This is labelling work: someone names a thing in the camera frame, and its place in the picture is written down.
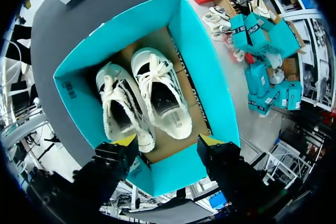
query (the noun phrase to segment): shoelace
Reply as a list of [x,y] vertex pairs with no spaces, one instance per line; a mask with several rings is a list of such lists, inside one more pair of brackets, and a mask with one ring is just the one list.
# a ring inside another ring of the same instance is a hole
[[[125,91],[120,87],[120,83],[117,84],[117,86],[115,88],[113,88],[113,84],[115,82],[115,79],[113,80],[113,78],[109,75],[105,75],[104,76],[104,84],[105,84],[105,88],[104,88],[104,92],[102,92],[102,103],[103,103],[103,107],[106,109],[108,117],[110,118],[111,115],[111,101],[118,101],[118,102],[123,102],[128,108],[130,108],[130,104],[127,100]],[[144,118],[137,114],[135,116],[138,116],[138,120],[140,120],[140,123],[143,124],[144,122]],[[141,133],[143,130],[140,128],[138,122],[136,121],[135,117],[133,118],[133,116],[131,116],[131,122],[132,125],[135,127],[135,129],[137,130],[137,132]]]
[[125,96],[125,91],[119,87],[119,83],[115,88],[113,88],[115,80],[109,75],[104,76],[104,92],[102,92],[101,100],[103,102],[103,107],[106,109],[108,117],[111,117],[111,101],[119,101],[125,103],[128,107],[130,106],[127,98]]
[[149,72],[139,74],[139,88],[141,96],[146,100],[146,96],[152,93],[153,81],[161,82],[167,86],[173,86],[173,81],[167,74],[173,69],[173,64],[169,62],[168,66],[164,62],[160,62],[156,54],[150,54]]

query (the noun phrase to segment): concrete floor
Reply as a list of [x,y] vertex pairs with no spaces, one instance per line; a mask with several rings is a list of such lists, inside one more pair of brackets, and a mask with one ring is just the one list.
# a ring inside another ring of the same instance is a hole
[[[27,20],[26,25],[32,24],[35,11],[41,5],[42,1],[43,0],[31,0],[31,9],[24,10],[22,12],[22,16]],[[189,2],[200,19],[208,12],[208,8],[213,6],[213,3],[197,5],[193,0],[189,0]],[[208,34],[211,35],[209,27],[205,23],[203,23],[203,25]],[[244,69],[247,65],[244,62],[233,62],[228,55],[228,48],[223,42],[214,41],[213,45],[218,53],[218,57],[221,62],[220,64],[229,85],[229,91],[234,103],[240,135],[249,139],[263,151],[270,150],[278,136],[282,122],[282,114],[270,111],[265,118],[261,118],[257,112],[250,111],[247,106],[248,90],[244,75]],[[29,73],[29,75],[29,79],[32,79],[32,74]],[[39,156],[50,145],[50,142],[46,142],[43,139],[50,138],[51,135],[48,126],[44,126],[37,131],[37,138],[41,138],[39,142],[41,146],[35,146],[33,148],[33,152],[36,156]],[[256,155],[254,151],[243,143],[241,152],[242,156],[244,156],[247,161],[253,159]],[[72,171],[80,168],[77,162],[69,155],[64,147],[57,148],[54,146],[41,159],[41,163],[48,170],[57,171],[69,180],[71,180]]]

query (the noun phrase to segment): pile of shoe boxes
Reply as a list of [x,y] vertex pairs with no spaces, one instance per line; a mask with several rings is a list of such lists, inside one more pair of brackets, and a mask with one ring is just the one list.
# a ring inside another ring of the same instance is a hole
[[299,81],[283,81],[271,86],[266,66],[260,61],[245,69],[248,87],[248,107],[266,115],[273,106],[287,110],[299,110],[301,104],[301,84]]
[[266,54],[281,55],[285,59],[295,52],[303,53],[300,48],[304,42],[294,25],[277,16],[271,20],[254,13],[247,17],[238,14],[230,22],[235,48],[257,56],[268,66]]

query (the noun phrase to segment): black and white sneaker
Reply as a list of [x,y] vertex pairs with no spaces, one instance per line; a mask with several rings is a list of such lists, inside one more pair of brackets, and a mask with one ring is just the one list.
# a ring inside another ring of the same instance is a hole
[[187,138],[192,120],[173,64],[158,50],[143,48],[131,62],[150,122],[175,139]]
[[225,19],[227,21],[230,20],[230,17],[226,14],[225,9],[220,6],[210,7],[209,11],[213,14],[220,16],[222,19]]
[[146,107],[131,75],[119,65],[108,63],[97,73],[96,84],[103,104],[106,137],[118,140],[137,134],[139,150],[153,150],[155,131],[146,123]]

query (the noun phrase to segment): white shoelace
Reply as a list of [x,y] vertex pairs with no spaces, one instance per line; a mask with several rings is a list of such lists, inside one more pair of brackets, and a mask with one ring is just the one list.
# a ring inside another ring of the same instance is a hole
[[113,88],[112,86],[114,82],[115,82],[115,79],[113,79],[111,76],[109,75],[104,76],[105,88],[104,88],[104,92],[102,93],[101,97],[102,97],[103,107],[105,108],[107,112],[108,118],[112,117],[111,101],[112,100],[117,101],[123,106],[126,112],[126,115],[130,118],[131,123],[136,129],[136,131],[139,133],[143,132],[143,130],[140,128],[140,125],[139,125],[139,123],[143,124],[144,122],[143,116],[138,114],[135,104],[132,101],[132,98],[131,98],[131,102],[132,102],[132,106],[135,108],[135,114],[131,111],[130,109],[131,104],[128,102],[125,91],[120,87],[121,83],[119,82],[117,86]]
[[119,87],[120,83],[117,84],[115,88],[113,88],[115,80],[111,76],[105,75],[104,76],[104,92],[102,93],[101,100],[103,102],[103,107],[106,109],[108,117],[110,118],[111,115],[111,101],[123,102],[128,107],[130,106],[128,100],[125,96],[125,91]]
[[168,66],[165,65],[164,62],[160,62],[159,57],[156,54],[150,54],[149,61],[149,72],[144,74],[139,74],[139,88],[141,96],[148,100],[147,94],[152,93],[152,83],[154,81],[161,82],[168,87],[172,87],[174,85],[171,77],[167,74],[169,71],[173,69],[173,64],[171,62],[168,63]]

